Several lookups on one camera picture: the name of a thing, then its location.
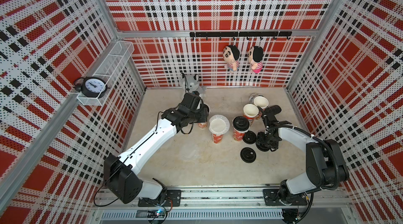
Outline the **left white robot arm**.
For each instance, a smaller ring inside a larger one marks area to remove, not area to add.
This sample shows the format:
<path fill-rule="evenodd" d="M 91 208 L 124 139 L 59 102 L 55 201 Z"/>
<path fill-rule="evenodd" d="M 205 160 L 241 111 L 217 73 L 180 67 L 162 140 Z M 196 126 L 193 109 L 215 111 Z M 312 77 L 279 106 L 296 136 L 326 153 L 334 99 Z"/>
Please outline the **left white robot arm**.
<path fill-rule="evenodd" d="M 124 204 L 137 197 L 154 201 L 158 205 L 168 198 L 167 187 L 157 179 L 151 181 L 138 177 L 143 166 L 153 154 L 184 127 L 205 123 L 209 108 L 198 95 L 186 93 L 174 108 L 157 117 L 156 125 L 136 144 L 121 154 L 110 154 L 104 161 L 104 184 Z"/>

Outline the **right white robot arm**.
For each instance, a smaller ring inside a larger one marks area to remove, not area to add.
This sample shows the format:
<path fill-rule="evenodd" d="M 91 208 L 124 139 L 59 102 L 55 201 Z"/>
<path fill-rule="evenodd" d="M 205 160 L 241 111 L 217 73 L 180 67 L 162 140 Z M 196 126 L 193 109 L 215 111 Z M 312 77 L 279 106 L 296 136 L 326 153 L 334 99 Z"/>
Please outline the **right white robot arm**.
<path fill-rule="evenodd" d="M 307 194 L 320 190 L 336 190 L 349 179 L 349 171 L 339 144 L 334 140 L 321 140 L 292 126 L 278 121 L 273 113 L 262 115 L 265 132 L 259 132 L 256 146 L 263 152 L 275 152 L 281 141 L 287 141 L 305 153 L 305 171 L 280 183 L 279 189 L 270 191 L 265 198 L 269 203 L 286 206 L 303 205 Z"/>

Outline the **red paper cup front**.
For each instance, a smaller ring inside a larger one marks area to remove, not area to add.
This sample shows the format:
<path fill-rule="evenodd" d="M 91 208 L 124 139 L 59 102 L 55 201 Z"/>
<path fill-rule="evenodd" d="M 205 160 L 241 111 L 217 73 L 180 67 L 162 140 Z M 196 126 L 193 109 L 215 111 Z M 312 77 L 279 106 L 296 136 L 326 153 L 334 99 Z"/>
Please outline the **red paper cup front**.
<path fill-rule="evenodd" d="M 247 131 L 238 131 L 238 130 L 234 129 L 233 130 L 233 139 L 237 142 L 242 141 L 246 132 Z"/>

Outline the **yellow-red paper cup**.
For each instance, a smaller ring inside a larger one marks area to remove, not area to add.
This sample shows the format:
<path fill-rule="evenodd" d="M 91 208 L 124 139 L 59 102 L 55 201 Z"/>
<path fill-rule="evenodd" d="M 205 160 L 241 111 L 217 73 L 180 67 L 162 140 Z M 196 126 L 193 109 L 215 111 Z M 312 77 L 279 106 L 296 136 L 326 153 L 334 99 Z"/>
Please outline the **yellow-red paper cup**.
<path fill-rule="evenodd" d="M 208 123 L 207 123 L 207 122 L 204 122 L 204 123 L 198 123 L 198 126 L 199 126 L 201 129 L 205 129 L 205 128 L 207 128 Z"/>

